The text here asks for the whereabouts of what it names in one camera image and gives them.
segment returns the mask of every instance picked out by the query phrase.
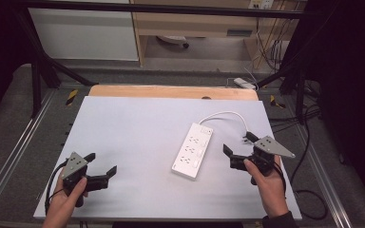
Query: sleeve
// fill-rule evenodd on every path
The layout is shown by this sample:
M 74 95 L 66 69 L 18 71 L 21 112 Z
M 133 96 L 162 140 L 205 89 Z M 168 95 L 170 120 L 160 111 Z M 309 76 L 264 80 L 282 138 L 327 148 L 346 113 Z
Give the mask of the sleeve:
M 264 217 L 262 219 L 263 228 L 295 228 L 298 227 L 293 219 L 292 212 L 275 218 Z

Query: metal rail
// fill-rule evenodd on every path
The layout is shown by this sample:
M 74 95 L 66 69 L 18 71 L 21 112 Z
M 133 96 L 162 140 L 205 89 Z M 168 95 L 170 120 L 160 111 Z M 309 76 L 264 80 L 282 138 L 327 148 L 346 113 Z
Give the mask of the metal rail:
M 283 99 L 288 105 L 291 114 L 295 116 L 295 103 L 293 99 L 287 98 L 287 96 L 283 96 Z M 307 132 L 305 126 L 300 126 L 300 124 L 297 124 L 297 128 L 302 142 L 306 144 Z M 343 208 L 342 202 L 340 201 L 339 196 L 337 195 L 336 190 L 331 183 L 331 180 L 328 177 L 328 174 L 325 171 L 325 168 L 322 165 L 312 142 L 310 142 L 309 145 L 307 159 L 313 168 L 319 187 L 321 188 L 322 194 L 324 195 L 331 214 L 333 215 L 334 221 L 336 222 L 336 226 L 340 228 L 351 228 L 352 223 L 350 222 L 348 215 Z
M 93 10 L 93 11 L 127 11 L 127 12 L 153 12 L 153 13 L 178 13 L 198 15 L 219 15 L 239 17 L 265 17 L 286 19 L 320 19 L 322 13 L 304 11 L 284 11 L 269 9 L 232 9 L 212 7 L 167 6 L 146 4 L 120 4 L 120 3 L 92 3 L 69 2 L 48 0 L 16 0 L 13 4 L 26 8 L 52 9 L 52 10 Z
M 8 183 L 10 176 L 13 173 L 17 163 L 22 158 L 22 155 L 25 152 L 32 136 L 34 135 L 35 130 L 42 121 L 44 115 L 46 114 L 51 99 L 54 96 L 55 92 L 56 89 L 52 89 L 45 96 L 42 108 L 40 109 L 36 117 L 29 121 L 28 126 L 26 127 L 25 131 L 23 132 L 17 144 L 14 146 L 4 166 L 2 167 L 0 171 L 0 196 L 6 184 Z

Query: white cable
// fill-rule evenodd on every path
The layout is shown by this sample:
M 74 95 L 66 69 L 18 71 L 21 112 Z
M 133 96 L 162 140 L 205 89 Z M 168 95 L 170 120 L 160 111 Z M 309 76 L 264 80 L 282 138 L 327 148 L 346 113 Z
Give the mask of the white cable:
M 245 123 L 244 118 L 243 118 L 243 117 L 242 117 L 239 113 L 234 112 L 234 111 L 223 111 L 223 112 L 217 112 L 217 113 L 214 113 L 214 114 L 212 114 L 212 115 L 210 115 L 210 116 L 207 116 L 207 117 L 203 118 L 202 120 L 200 120 L 200 122 L 199 122 L 198 124 L 201 124 L 202 122 L 204 122 L 204 121 L 206 121 L 206 120 L 210 119 L 211 117 L 214 117 L 214 116 L 216 116 L 216 115 L 220 115 L 220 114 L 225 114 L 225 113 L 230 113 L 230 114 L 238 115 L 238 116 L 241 118 L 242 123 L 243 123 L 243 124 L 244 124 L 244 126 L 245 126 L 245 130 L 246 130 L 246 131 L 249 131 L 249 130 L 248 130 L 248 126 L 247 126 L 247 124 Z
M 258 86 L 258 84 L 257 84 L 257 79 L 256 79 L 256 77 L 254 77 L 254 74 L 252 74 L 251 73 L 251 71 L 250 70 L 248 70 L 246 67 L 244 67 L 244 69 L 251 75 L 251 77 L 253 77 L 253 79 L 254 79 L 254 85 L 256 86 L 256 91 L 258 91 L 259 90 L 259 86 Z

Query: wrist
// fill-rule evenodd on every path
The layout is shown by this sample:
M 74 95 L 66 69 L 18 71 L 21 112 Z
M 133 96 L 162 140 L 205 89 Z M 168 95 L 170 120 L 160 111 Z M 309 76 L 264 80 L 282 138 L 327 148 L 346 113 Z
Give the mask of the wrist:
M 289 208 L 287 207 L 286 200 L 283 200 L 274 204 L 272 207 L 269 207 L 265 212 L 268 215 L 268 218 L 272 219 L 287 214 Z

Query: wooden board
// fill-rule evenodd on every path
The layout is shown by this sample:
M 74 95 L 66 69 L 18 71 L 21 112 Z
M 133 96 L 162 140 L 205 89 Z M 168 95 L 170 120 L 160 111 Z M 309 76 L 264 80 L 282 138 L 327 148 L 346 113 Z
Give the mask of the wooden board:
M 214 100 L 258 100 L 257 92 L 252 89 L 162 85 L 95 85 L 91 88 L 88 95 L 101 97 L 156 97 L 193 99 L 208 97 Z

